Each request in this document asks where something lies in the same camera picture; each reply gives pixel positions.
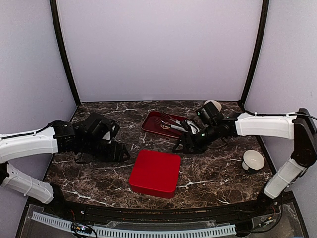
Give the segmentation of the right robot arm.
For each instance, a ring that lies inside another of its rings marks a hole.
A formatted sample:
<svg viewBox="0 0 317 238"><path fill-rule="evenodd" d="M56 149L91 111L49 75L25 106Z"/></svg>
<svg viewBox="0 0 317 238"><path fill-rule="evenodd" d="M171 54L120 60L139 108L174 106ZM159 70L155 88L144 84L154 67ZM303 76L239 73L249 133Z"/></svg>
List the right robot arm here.
<svg viewBox="0 0 317 238"><path fill-rule="evenodd" d="M285 161L273 163L280 167L253 203L257 215L265 214L273 201L317 160L317 118L305 108L290 113L245 111L224 116L218 109L202 107L196 113L206 127L196 133L183 133L172 149L174 153L201 154L218 139L257 136L264 138L270 156L285 156Z"/></svg>

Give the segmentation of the metal tongs white handles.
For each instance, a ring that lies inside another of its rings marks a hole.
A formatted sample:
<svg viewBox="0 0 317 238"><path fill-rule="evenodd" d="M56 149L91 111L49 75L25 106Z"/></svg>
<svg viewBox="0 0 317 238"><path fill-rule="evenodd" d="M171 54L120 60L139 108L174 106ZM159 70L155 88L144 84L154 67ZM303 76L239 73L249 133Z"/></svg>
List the metal tongs white handles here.
<svg viewBox="0 0 317 238"><path fill-rule="evenodd" d="M187 132L184 126L181 125L181 121L173 118L167 113L161 112L159 118L154 119L155 125L161 126L162 128L176 129L181 132Z"/></svg>

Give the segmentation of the red box lid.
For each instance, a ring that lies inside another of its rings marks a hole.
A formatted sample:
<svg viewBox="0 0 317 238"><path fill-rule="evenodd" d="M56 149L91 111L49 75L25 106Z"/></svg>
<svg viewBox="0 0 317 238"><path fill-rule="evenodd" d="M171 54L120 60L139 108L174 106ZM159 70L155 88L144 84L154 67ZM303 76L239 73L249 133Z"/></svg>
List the red box lid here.
<svg viewBox="0 0 317 238"><path fill-rule="evenodd" d="M129 184L171 184L179 178L181 157L177 154L140 150L129 177Z"/></svg>

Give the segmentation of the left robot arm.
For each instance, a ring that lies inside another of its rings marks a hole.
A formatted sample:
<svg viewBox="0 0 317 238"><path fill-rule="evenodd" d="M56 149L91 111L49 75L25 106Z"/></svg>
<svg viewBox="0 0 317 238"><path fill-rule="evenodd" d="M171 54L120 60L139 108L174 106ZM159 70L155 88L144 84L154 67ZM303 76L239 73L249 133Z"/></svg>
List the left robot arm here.
<svg viewBox="0 0 317 238"><path fill-rule="evenodd" d="M84 153L104 162L124 162L130 154L124 143L115 141L119 125L97 119L71 124L53 121L42 129L0 137L0 185L50 207L66 216L70 206L64 201L60 187L40 181L17 169L10 160L39 154Z"/></svg>

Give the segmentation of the red box with liners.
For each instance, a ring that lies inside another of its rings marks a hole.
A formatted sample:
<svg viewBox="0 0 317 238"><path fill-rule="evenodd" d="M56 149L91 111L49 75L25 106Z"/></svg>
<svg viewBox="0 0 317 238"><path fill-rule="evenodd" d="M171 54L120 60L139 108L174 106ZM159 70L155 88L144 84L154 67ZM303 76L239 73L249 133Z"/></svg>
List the red box with liners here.
<svg viewBox="0 0 317 238"><path fill-rule="evenodd" d="M142 184L129 184L131 190L135 193L171 199L175 196L176 185L165 184L150 184L150 186L143 186Z"/></svg>

